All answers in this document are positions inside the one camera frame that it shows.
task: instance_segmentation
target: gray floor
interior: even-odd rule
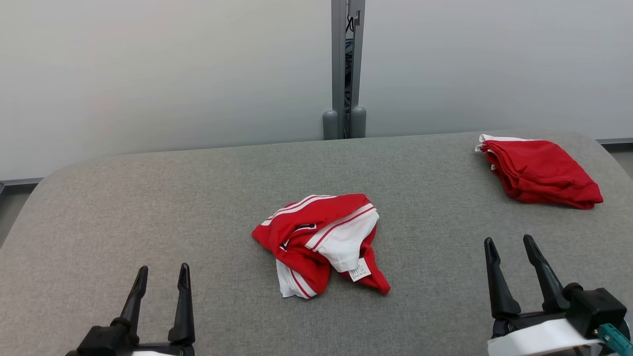
[[[612,152],[611,155],[633,178],[633,151]],[[29,195],[30,193],[16,193],[7,194],[0,198],[0,246],[9,234],[13,222],[18,217]]]

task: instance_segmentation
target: white tag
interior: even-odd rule
[[[365,262],[364,258],[359,258],[358,267],[349,271],[349,276],[352,277],[352,281],[354,282],[361,279],[362,277],[367,277],[370,274],[372,274],[372,271],[370,271],[369,267],[367,267],[367,263]]]

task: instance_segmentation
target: white wall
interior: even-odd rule
[[[633,137],[633,2],[367,0],[359,105],[367,136]]]
[[[100,156],[322,139],[330,2],[7,0],[0,180]]]

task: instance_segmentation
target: folded red cloth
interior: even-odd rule
[[[378,218],[364,194],[311,195],[277,210],[253,230],[253,238],[275,255],[283,297],[323,293],[330,265],[387,294],[389,283],[370,246]]]
[[[481,135],[477,151],[486,153],[504,190],[524,203],[559,203],[591,209],[602,203],[598,185],[564,149],[546,140]]]

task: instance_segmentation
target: green connector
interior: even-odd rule
[[[598,338],[619,356],[633,356],[631,342],[615,326],[611,324],[600,325]]]

